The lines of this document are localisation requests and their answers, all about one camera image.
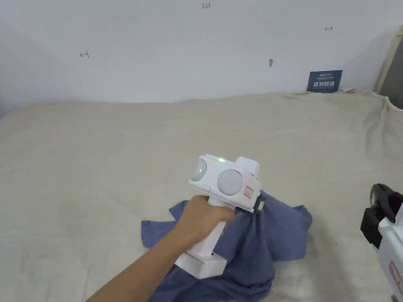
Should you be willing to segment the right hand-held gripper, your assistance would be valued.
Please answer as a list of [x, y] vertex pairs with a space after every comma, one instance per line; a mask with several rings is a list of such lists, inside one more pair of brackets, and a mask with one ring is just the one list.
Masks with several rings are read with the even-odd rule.
[[385, 184], [374, 184], [370, 208], [366, 208], [360, 230], [372, 245], [393, 291], [392, 301], [403, 301], [403, 195]]

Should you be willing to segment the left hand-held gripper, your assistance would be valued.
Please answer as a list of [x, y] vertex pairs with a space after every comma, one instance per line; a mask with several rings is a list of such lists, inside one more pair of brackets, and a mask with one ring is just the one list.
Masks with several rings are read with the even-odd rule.
[[[231, 162], [206, 154], [199, 157], [189, 184], [207, 195], [210, 205], [261, 213], [267, 195], [261, 195], [260, 167], [245, 157]], [[182, 254], [175, 265], [199, 280], [221, 275], [227, 261], [213, 250], [225, 224], [219, 222], [203, 241]]]

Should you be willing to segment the person's left hand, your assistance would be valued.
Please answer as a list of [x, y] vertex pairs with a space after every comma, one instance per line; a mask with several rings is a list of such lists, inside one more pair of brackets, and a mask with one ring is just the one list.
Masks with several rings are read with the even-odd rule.
[[234, 219], [228, 207], [208, 204], [209, 197], [196, 195], [190, 199], [172, 233], [182, 251], [187, 251], [205, 239], [220, 222]]

